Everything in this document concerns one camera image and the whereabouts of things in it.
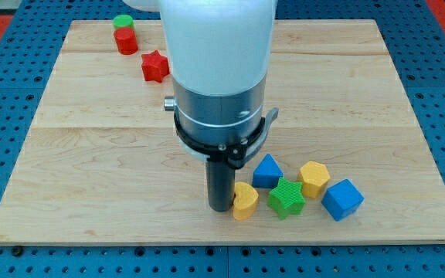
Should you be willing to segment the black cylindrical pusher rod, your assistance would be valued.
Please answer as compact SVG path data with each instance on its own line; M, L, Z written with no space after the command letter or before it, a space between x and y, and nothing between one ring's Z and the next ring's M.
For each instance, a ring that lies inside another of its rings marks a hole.
M226 162L208 161L206 181L209 206L217 212L230 210L234 199L235 170Z

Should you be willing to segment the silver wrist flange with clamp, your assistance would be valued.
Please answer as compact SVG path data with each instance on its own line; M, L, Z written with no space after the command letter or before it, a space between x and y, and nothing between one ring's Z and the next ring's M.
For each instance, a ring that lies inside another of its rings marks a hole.
M174 122L180 141L203 161L241 169L262 148L279 114L275 107L262 115L265 85L262 79L243 92L216 96L174 81Z

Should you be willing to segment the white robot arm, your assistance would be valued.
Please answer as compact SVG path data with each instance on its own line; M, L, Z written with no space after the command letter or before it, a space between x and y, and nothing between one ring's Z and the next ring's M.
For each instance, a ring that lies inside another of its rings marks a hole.
M176 133L206 164L208 202L229 210L235 172L263 146L279 110L262 114L277 2L125 0L157 12L165 34Z

